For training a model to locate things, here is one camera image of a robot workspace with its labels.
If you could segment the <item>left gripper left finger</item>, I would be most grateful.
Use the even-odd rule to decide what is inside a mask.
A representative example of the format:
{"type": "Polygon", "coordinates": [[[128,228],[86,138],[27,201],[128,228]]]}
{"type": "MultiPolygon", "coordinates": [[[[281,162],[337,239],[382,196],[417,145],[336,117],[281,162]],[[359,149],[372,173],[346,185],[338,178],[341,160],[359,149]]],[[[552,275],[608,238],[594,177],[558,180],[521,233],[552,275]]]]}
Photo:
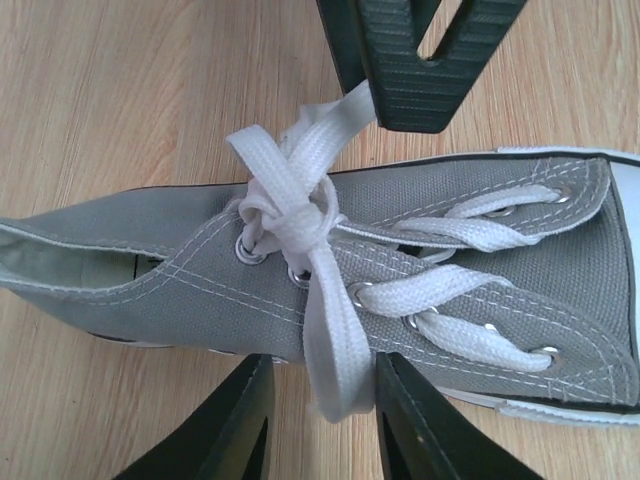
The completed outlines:
{"type": "Polygon", "coordinates": [[[272,358],[247,356],[170,435],[119,479],[266,479],[275,385],[272,358]]]}

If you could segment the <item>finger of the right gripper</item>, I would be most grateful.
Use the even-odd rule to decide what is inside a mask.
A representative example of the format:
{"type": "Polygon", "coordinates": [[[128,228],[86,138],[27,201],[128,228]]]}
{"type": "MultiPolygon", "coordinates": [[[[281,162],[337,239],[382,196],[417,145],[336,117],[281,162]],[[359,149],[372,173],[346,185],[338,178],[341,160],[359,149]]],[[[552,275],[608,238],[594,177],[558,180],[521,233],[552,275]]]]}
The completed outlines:
{"type": "Polygon", "coordinates": [[[364,21],[366,4],[366,1],[316,1],[343,94],[354,90],[371,75],[364,21]]]}
{"type": "Polygon", "coordinates": [[[435,134],[452,120],[524,1],[463,0],[435,52],[418,46],[438,1],[364,1],[362,57],[379,125],[435,134]]]}

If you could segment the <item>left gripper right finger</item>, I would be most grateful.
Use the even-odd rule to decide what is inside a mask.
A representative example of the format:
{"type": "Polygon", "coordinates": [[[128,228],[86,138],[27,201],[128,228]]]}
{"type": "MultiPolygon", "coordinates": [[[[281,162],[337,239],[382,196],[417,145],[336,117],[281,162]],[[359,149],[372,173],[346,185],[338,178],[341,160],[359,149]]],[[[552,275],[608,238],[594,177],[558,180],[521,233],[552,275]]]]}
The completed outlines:
{"type": "Polygon", "coordinates": [[[538,479],[470,423],[399,353],[376,356],[376,416],[386,479],[538,479]]]}

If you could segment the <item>grey sneaker sideways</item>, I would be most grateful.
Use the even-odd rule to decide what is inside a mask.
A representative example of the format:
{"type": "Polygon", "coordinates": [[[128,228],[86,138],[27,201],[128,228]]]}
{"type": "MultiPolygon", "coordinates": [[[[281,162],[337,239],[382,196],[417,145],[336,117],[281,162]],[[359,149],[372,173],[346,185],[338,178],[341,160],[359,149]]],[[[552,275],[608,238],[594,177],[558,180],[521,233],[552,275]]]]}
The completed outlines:
{"type": "Polygon", "coordinates": [[[395,352],[442,392],[639,422],[639,158],[506,148],[332,173],[369,89],[229,144],[245,184],[125,191],[1,222],[1,285],[91,335],[302,363],[320,412],[373,406],[395,352]]]}

